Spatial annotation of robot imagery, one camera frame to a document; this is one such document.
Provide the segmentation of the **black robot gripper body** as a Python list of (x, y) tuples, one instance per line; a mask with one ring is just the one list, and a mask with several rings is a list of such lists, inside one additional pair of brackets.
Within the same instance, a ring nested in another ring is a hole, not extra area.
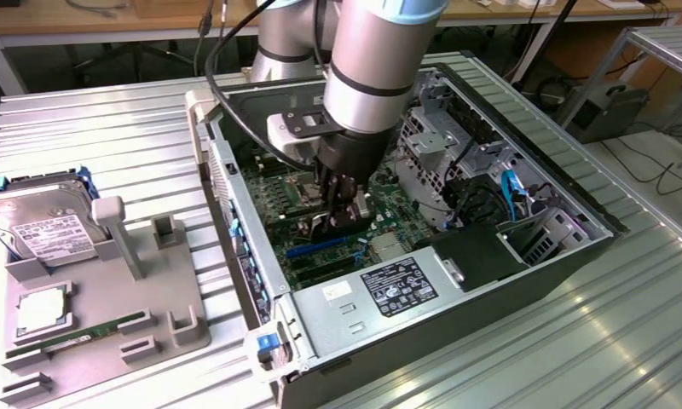
[(317, 146), (317, 176), (349, 177), (356, 184), (365, 184), (385, 156), (393, 129), (378, 133), (356, 133), (342, 130), (320, 137)]

